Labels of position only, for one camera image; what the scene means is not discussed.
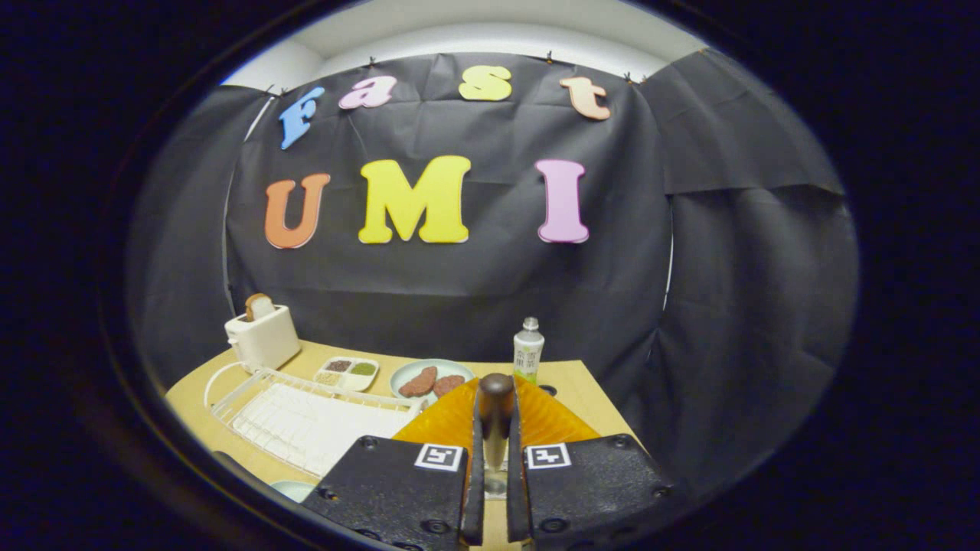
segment black curtain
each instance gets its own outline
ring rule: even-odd
[[[466,101],[472,66],[502,66],[503,101]],[[360,80],[398,79],[388,103],[341,110]],[[607,91],[612,115],[597,121],[571,105],[563,78],[586,76]],[[278,116],[317,86],[310,129],[285,151]],[[535,316],[544,361],[581,359],[633,426],[638,383],[662,312],[670,220],[653,114],[622,77],[506,54],[418,56],[310,82],[275,100],[245,142],[228,203],[228,274],[236,308],[255,292],[289,305],[300,338],[359,350],[457,361],[510,361],[513,336]],[[441,155],[472,162],[462,195],[469,238],[460,244],[364,244],[369,162],[397,161],[414,184]],[[535,163],[580,163],[581,220],[590,236],[547,243],[545,184]],[[273,182],[292,179],[286,225],[301,220],[306,175],[330,174],[318,228],[297,249],[264,235]]]
[[[508,68],[511,96],[464,100],[474,65]],[[337,106],[378,75],[398,79],[388,103]],[[605,88],[609,119],[572,108],[559,85],[570,76]],[[317,86],[310,129],[282,150],[279,115]],[[583,360],[647,448],[704,495],[767,457],[833,378],[858,284],[843,187],[792,110],[721,54],[643,83],[503,54],[393,60],[272,99],[243,142],[266,101],[237,88],[209,98],[161,154],[137,212],[128,296],[168,383],[226,349],[224,322],[255,292],[290,306],[300,338],[463,362],[508,361],[521,320],[536,316],[543,359]],[[391,159],[414,183],[441,155],[472,162],[468,241],[424,243],[416,228],[408,241],[360,242],[361,167]],[[586,169],[584,243],[537,236],[534,163],[548,158]],[[267,187],[317,173],[331,180],[316,233],[271,246]],[[304,197],[299,185],[289,195],[288,227]]]
[[[768,457],[833,378],[858,247],[814,136],[731,60],[692,54],[642,88],[674,238],[642,438],[705,495]]]
[[[126,304],[136,343],[166,387],[227,349],[223,212],[249,126],[271,96],[221,86],[174,130],[133,209]]]

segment dark brown knob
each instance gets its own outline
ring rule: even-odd
[[[485,376],[480,380],[477,399],[483,425],[483,453],[487,465],[497,471],[504,463],[505,442],[511,432],[514,379],[503,374]]]

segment letter m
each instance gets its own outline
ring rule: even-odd
[[[367,178],[365,226],[358,232],[363,243],[387,243],[392,231],[385,212],[403,241],[412,238],[425,212],[418,237],[427,243],[462,243],[469,237],[463,225],[461,198],[463,176],[471,164],[466,157],[445,155],[429,162],[415,187],[402,168],[391,160],[374,161],[361,168]]]

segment dish rack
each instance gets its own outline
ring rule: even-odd
[[[223,371],[208,381],[205,407],[211,384]],[[390,438],[425,405],[261,368],[209,409],[232,432],[275,459],[322,478],[358,438]]]

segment table surface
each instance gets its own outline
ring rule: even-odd
[[[376,361],[380,370],[371,386],[364,392],[377,396],[391,397],[388,379],[398,368],[417,360],[417,358],[371,354],[305,340],[300,341],[300,346],[300,353],[279,369],[281,373],[311,379],[323,363],[334,356],[367,358]],[[274,459],[251,442],[236,435],[205,408],[204,389],[208,379],[217,370],[235,361],[237,358],[234,351],[228,349],[178,381],[167,392],[167,401],[178,418],[207,449],[228,454],[242,467],[266,483],[279,480],[300,480],[310,484],[319,482],[313,476]],[[467,366],[479,377],[492,373],[510,374],[513,372],[513,365],[510,363],[460,363]],[[213,382],[208,403],[218,402],[223,396],[245,382],[248,377],[249,374],[245,370],[237,367],[225,371]],[[555,398],[599,434],[607,436],[627,433],[636,436],[581,361],[542,362],[538,368],[538,384],[553,386],[558,391]],[[473,549],[495,551],[520,549],[519,542],[509,543],[507,541],[505,504],[505,501],[486,502],[483,519],[483,546],[473,547]]]

